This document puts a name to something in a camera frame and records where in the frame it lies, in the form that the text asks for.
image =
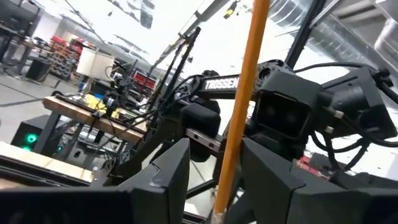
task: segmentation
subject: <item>green led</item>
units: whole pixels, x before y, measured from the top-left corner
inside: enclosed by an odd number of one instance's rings
[[[33,142],[36,142],[38,138],[39,137],[37,134],[27,134],[25,137],[25,140],[28,143],[33,143]]]
[[[25,150],[28,150],[28,151],[31,151],[31,150],[32,150],[32,148],[29,147],[29,146],[22,146],[21,148],[23,148],[23,149],[25,149]]]

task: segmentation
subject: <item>gray floor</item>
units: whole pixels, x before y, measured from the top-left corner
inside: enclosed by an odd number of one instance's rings
[[[34,118],[43,114],[50,114],[41,101],[24,103],[12,106],[10,104],[22,101],[32,101],[51,95],[55,90],[51,86],[57,82],[53,77],[48,77],[42,85],[15,80],[6,75],[0,75],[0,141],[10,143],[21,121]],[[76,88],[66,83],[60,83],[58,91],[63,93],[76,92]],[[204,180],[211,179],[215,160],[209,159],[206,163],[191,163],[189,188],[201,184]],[[199,215],[207,216],[213,203],[210,191],[191,198],[188,203],[196,207]]]

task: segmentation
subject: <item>workbench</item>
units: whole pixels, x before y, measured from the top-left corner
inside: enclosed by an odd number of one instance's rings
[[[5,142],[0,142],[0,157],[6,157],[9,159],[14,159],[31,165],[32,167],[41,167],[47,170],[49,174],[58,174],[59,176],[69,177],[81,180],[82,182],[87,182],[88,184],[92,181],[93,175],[90,170],[85,170],[66,162],[58,161],[50,157],[46,157],[34,152],[30,152],[25,149],[21,149],[17,146],[12,146]],[[12,170],[12,167],[3,167],[5,164],[1,164],[2,173],[3,169]],[[0,189],[13,188],[13,187],[24,187],[25,185],[17,180],[9,180],[0,176]]]
[[[79,106],[73,105],[67,101],[58,99],[56,98],[56,96],[49,96],[44,98],[43,105],[46,109],[52,111],[52,113],[33,149],[33,152],[36,152],[38,154],[42,153],[43,148],[47,144],[47,141],[50,139],[51,134],[54,132],[55,127],[57,126],[57,123],[61,116],[66,116],[68,118],[71,118],[72,120],[80,124],[78,129],[76,130],[77,133],[81,131],[84,124],[91,125],[95,120],[94,117],[92,117],[90,111],[80,108]],[[138,128],[142,130],[141,132],[138,132],[132,129],[127,130],[128,126],[112,122],[106,118],[100,118],[96,120],[96,122],[94,122],[93,127],[105,133],[117,135],[118,138],[126,142],[138,142],[138,140],[140,140],[143,137],[143,133],[146,131],[145,123],[142,123],[141,125],[138,126]],[[76,141],[77,137],[78,135],[77,136],[75,135],[72,139],[72,142]],[[65,151],[65,155],[61,157],[63,159],[66,159],[66,156],[70,150],[71,149],[68,150],[64,149],[63,151]]]

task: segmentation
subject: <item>wooden pole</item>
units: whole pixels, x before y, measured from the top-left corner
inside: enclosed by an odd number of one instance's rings
[[[248,42],[243,58],[241,76],[235,96],[235,106],[228,131],[228,139],[221,169],[212,223],[222,223],[231,193],[235,165],[238,161],[249,101],[253,92],[257,61],[268,18],[269,0],[255,0]]]

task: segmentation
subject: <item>computer tower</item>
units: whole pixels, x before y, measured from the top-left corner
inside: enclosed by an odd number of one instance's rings
[[[45,114],[26,121],[22,121],[19,124],[18,130],[15,133],[11,144],[13,146],[26,149],[28,151],[33,150],[49,118],[50,116]],[[63,124],[65,123],[61,121],[58,122],[57,128],[59,128]],[[61,147],[58,147],[61,137],[62,134],[57,134],[57,136],[50,136],[50,139],[49,141],[47,141],[47,144],[44,146],[41,154],[51,157],[55,152],[62,150]]]
[[[47,78],[47,71],[51,67],[51,63],[48,60],[42,58],[35,58],[30,65],[29,70],[26,73],[26,78],[37,82],[44,82]]]

